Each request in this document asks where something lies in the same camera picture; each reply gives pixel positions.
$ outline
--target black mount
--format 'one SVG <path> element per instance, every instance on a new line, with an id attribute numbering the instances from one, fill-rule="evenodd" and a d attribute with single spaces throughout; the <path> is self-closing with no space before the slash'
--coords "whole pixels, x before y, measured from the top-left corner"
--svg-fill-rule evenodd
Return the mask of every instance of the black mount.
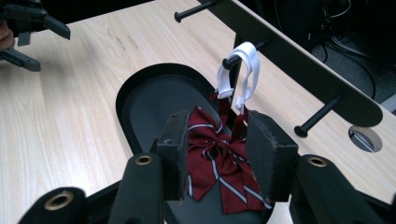
<path id="1" fill-rule="evenodd" d="M 163 202 L 180 201 L 185 190 L 188 117 L 188 112 L 170 116 L 150 152 L 128 160 L 121 181 L 89 197 L 77 188 L 52 190 L 20 223 L 186 223 L 169 217 Z M 331 161 L 300 157 L 298 146 L 268 116 L 250 111 L 248 127 L 247 154 L 262 196 L 278 203 L 291 195 L 294 223 L 395 223 L 396 198 L 380 202 L 356 191 Z"/>
<path id="2" fill-rule="evenodd" d="M 308 131 L 331 110 L 361 127 L 372 127 L 382 120 L 382 111 L 373 100 L 346 83 L 269 23 L 249 12 L 242 4 L 233 0 L 218 0 L 216 4 L 213 1 L 198 1 L 202 5 L 187 10 L 185 14 L 181 13 L 182 18 L 207 8 L 235 31 L 234 48 L 244 41 L 251 42 L 266 58 L 323 102 L 324 106 L 312 118 L 302 126 L 295 127 L 297 135 L 307 137 Z M 240 63 L 237 61 L 239 60 L 232 59 L 223 62 L 226 68 L 232 67 L 231 83 L 236 83 L 238 79 Z"/>

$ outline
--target white stripe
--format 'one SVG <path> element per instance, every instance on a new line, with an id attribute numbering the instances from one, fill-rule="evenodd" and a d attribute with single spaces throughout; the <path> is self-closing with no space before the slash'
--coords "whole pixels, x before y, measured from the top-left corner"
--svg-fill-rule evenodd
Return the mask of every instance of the white stripe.
<path id="1" fill-rule="evenodd" d="M 213 174 L 215 175 L 216 179 L 219 179 L 218 170 L 216 169 L 216 162 L 213 160 L 213 157 L 209 152 L 207 152 L 207 155 L 209 156 L 210 160 L 212 160 Z"/>
<path id="2" fill-rule="evenodd" d="M 189 194 L 192 197 L 192 183 L 191 183 L 191 176 L 187 175 L 187 178 L 189 179 Z"/>
<path id="3" fill-rule="evenodd" d="M 195 125 L 192 125 L 187 131 L 191 131 L 192 129 L 199 128 L 199 127 L 213 128 L 213 125 L 211 125 L 211 124 L 195 124 Z"/>
<path id="4" fill-rule="evenodd" d="M 244 159 L 243 159 L 242 157 L 237 156 L 235 153 L 233 154 L 233 156 L 234 156 L 235 158 L 237 158 L 238 160 L 240 160 L 240 161 L 244 161 Z"/>
<path id="5" fill-rule="evenodd" d="M 216 131 L 216 133 L 219 133 L 222 129 L 222 122 L 220 123 L 220 128 Z"/>
<path id="6" fill-rule="evenodd" d="M 258 200 L 262 201 L 262 203 L 264 203 L 264 198 L 260 194 L 256 193 L 253 189 L 250 189 L 244 185 L 244 190 L 249 192 L 251 195 L 256 197 Z"/>
<path id="7" fill-rule="evenodd" d="M 219 178 L 220 182 L 230 191 L 232 191 L 236 196 L 238 196 L 244 203 L 247 203 L 247 198 L 245 198 L 241 193 L 238 192 L 235 188 L 229 185 L 223 178 Z"/>
<path id="8" fill-rule="evenodd" d="M 204 156 L 204 158 L 206 158 L 206 155 L 205 155 L 206 149 L 207 149 L 207 147 L 205 147 L 204 150 L 202 150 L 202 155 Z"/>
<path id="9" fill-rule="evenodd" d="M 266 203 L 266 202 L 264 202 L 264 206 L 267 208 L 267 209 L 272 209 L 272 206 L 271 205 L 269 205 L 268 203 Z"/>

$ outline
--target wooden desk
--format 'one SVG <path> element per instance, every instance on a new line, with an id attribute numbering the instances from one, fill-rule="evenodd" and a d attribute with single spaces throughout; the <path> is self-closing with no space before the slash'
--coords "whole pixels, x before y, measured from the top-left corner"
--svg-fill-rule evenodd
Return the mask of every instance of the wooden desk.
<path id="1" fill-rule="evenodd" d="M 79 21 L 69 25 L 71 41 L 48 31 L 34 34 L 32 44 L 18 50 L 41 62 L 39 73 L 0 62 L 0 223 L 17 222 L 52 189 L 73 186 L 91 195 L 120 180 L 132 152 L 115 100 L 136 71 L 183 63 L 215 84 L 234 33 L 208 11 L 174 21 L 175 11 L 197 5 L 157 0 Z M 354 187 L 390 203 L 396 192 L 396 118 L 389 112 L 374 127 L 384 144 L 374 154 L 351 143 L 350 124 L 333 112 L 308 138 L 299 138 L 293 127 L 322 103 L 263 57 L 260 84 L 247 106 L 278 122 L 301 154 L 328 158 Z M 276 206 L 270 222 L 291 223 L 286 203 Z"/>

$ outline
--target maroon bow tie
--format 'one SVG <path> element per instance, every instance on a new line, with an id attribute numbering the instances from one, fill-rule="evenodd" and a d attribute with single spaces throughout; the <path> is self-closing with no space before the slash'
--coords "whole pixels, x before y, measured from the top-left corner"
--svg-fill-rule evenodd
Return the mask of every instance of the maroon bow tie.
<path id="1" fill-rule="evenodd" d="M 222 124 L 228 108 L 228 99 L 220 100 Z M 242 137 L 247 114 L 235 119 L 232 136 L 200 107 L 189 119 L 188 193 L 199 202 L 218 180 L 225 214 L 264 209 Z"/>

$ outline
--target white fabric strap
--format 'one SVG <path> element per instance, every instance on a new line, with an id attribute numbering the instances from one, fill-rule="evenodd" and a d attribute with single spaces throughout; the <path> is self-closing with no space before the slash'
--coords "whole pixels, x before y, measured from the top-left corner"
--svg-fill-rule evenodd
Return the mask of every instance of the white fabric strap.
<path id="1" fill-rule="evenodd" d="M 241 114 L 244 114 L 245 101 L 250 98 L 254 90 L 256 89 L 257 82 L 259 80 L 260 73 L 260 58 L 256 48 L 249 42 L 245 42 L 235 48 L 228 56 L 227 59 L 237 55 L 245 63 L 247 68 L 247 75 L 242 82 L 242 95 L 236 97 L 236 108 Z M 224 68 L 222 65 L 218 71 L 218 90 L 219 99 L 230 97 L 233 95 L 233 88 L 230 85 L 229 79 L 230 70 Z M 250 75 L 253 75 L 251 79 L 251 85 L 249 86 Z"/>

